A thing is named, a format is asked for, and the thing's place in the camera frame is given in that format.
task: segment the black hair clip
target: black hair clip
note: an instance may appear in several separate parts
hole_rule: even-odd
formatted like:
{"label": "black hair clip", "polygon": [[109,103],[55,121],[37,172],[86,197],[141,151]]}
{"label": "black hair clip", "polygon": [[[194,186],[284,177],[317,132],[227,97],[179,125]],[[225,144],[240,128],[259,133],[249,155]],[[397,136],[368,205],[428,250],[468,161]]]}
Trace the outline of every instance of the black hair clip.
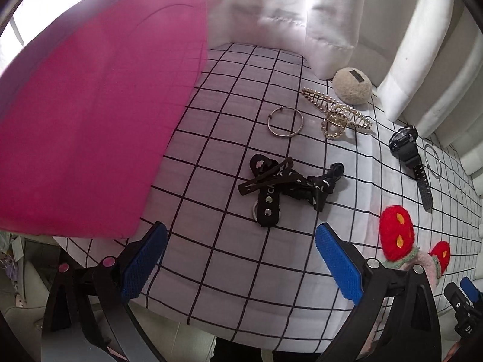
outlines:
{"label": "black hair clip", "polygon": [[262,227],[272,227],[278,223],[280,193],[297,200],[307,200],[317,212],[322,211],[327,196],[334,193],[335,183],[344,174],[344,165],[334,163],[324,175],[305,178],[293,169],[293,165],[290,157],[278,163],[256,154],[250,160],[250,169],[255,178],[238,185],[238,191],[245,196],[259,190],[253,216]]}

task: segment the grid pattern tablecloth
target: grid pattern tablecloth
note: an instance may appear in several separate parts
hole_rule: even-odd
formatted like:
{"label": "grid pattern tablecloth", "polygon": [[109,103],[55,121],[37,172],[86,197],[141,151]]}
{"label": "grid pattern tablecloth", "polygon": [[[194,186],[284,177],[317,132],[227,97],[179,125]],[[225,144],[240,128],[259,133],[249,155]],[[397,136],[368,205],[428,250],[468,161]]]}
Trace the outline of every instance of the grid pattern tablecloth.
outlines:
{"label": "grid pattern tablecloth", "polygon": [[[137,302],[260,348],[321,352],[328,346],[353,305],[342,297],[313,244],[315,211],[308,203],[281,196],[281,219],[271,229],[252,219],[257,193],[242,197],[236,187],[253,178],[248,163],[255,153],[276,160],[291,156],[294,169],[306,176],[344,163],[345,175],[318,222],[328,222],[365,257],[384,260],[379,215],[393,204],[409,211],[422,251],[449,241],[451,262],[434,293],[439,311],[449,307],[442,297],[446,284],[474,278],[481,202],[457,153],[441,150],[435,136],[418,140],[420,154],[429,143],[443,164],[441,179],[427,171],[434,208],[424,211],[411,172],[387,146],[404,123],[389,122],[373,96],[358,107],[373,120],[372,132],[346,129],[341,139],[326,140],[320,113],[298,94],[303,87],[335,96],[331,83],[318,80],[299,55],[242,44],[209,52],[133,238],[140,239],[154,221],[171,230],[162,264]],[[283,139],[268,131],[267,116],[279,105],[302,111],[305,126],[299,135]],[[284,110],[272,122],[288,131],[299,126],[298,118]],[[436,167],[431,154],[429,162]],[[87,266],[118,255],[127,241],[59,242]]]}

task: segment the red knitted mushroom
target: red knitted mushroom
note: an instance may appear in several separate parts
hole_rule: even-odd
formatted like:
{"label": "red knitted mushroom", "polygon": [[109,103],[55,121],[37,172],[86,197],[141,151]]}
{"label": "red knitted mushroom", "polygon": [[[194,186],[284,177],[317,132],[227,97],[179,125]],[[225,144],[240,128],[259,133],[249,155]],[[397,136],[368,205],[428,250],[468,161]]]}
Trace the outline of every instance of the red knitted mushroom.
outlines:
{"label": "red knitted mushroom", "polygon": [[446,271],[448,268],[448,264],[450,263],[451,251],[450,251],[450,244],[446,241],[439,241],[431,252],[429,252],[431,256],[436,256],[440,261],[441,265],[441,273]]}
{"label": "red knitted mushroom", "polygon": [[382,251],[387,260],[406,256],[414,244],[414,229],[409,213],[400,205],[387,207],[379,222]]}

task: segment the blue gripper pad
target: blue gripper pad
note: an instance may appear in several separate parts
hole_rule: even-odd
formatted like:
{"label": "blue gripper pad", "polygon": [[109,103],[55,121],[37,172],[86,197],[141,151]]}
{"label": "blue gripper pad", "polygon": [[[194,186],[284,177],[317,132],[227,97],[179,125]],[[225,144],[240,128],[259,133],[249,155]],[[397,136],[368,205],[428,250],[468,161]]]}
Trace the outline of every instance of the blue gripper pad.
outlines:
{"label": "blue gripper pad", "polygon": [[473,285],[473,282],[471,280],[469,280],[467,277],[464,277],[463,279],[461,279],[459,286],[468,296],[468,299],[470,301],[472,301],[473,303],[478,302],[478,299],[480,298],[480,290],[478,290]]}
{"label": "blue gripper pad", "polygon": [[166,249],[167,242],[168,230],[160,223],[124,270],[121,288],[123,303],[139,297],[149,275]]}
{"label": "blue gripper pad", "polygon": [[358,304],[362,298],[361,274],[327,227],[321,224],[315,231],[315,246],[341,289],[345,299]]}

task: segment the metal bracelet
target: metal bracelet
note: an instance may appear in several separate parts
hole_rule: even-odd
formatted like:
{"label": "metal bracelet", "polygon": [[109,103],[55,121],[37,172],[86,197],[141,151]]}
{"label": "metal bracelet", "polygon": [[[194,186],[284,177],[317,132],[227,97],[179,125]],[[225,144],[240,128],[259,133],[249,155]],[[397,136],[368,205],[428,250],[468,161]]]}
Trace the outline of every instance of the metal bracelet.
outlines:
{"label": "metal bracelet", "polygon": [[[426,154],[426,150],[427,148],[431,148],[434,152],[434,159],[436,159],[436,162],[437,164],[440,165],[440,173],[439,174],[436,174],[433,169],[431,168],[431,166],[429,165],[429,162],[427,161],[427,154]],[[440,179],[441,178],[441,175],[443,175],[443,166],[441,165],[441,160],[438,156],[438,154],[436,153],[436,151],[434,150],[433,146],[429,145],[429,144],[426,144],[424,146],[424,160],[426,161],[426,166],[428,167],[429,171],[431,172],[432,175],[434,175],[434,178],[436,179]]]}
{"label": "metal bracelet", "polygon": [[[295,112],[297,112],[297,113],[300,115],[300,118],[302,118],[302,123],[301,123],[300,127],[299,127],[299,128],[298,128],[298,129],[297,129],[295,132],[289,133],[288,135],[281,135],[281,134],[279,134],[279,133],[275,133],[275,132],[272,130],[271,126],[270,126],[270,120],[271,120],[271,118],[272,118],[273,114],[274,114],[276,111],[282,111],[283,109],[292,109],[292,110],[295,110]],[[303,128],[303,114],[302,114],[302,113],[300,113],[300,111],[299,111],[299,110],[297,110],[297,109],[295,109],[294,107],[280,106],[279,108],[276,108],[275,110],[273,110],[273,111],[272,111],[272,112],[269,114],[269,119],[268,119],[268,121],[267,121],[267,125],[268,125],[268,127],[269,127],[270,132],[272,132],[272,133],[273,133],[275,136],[278,136],[279,138],[292,138],[293,136],[298,135],[298,134],[299,134],[299,132],[300,132],[300,131],[302,130],[302,128]]]}

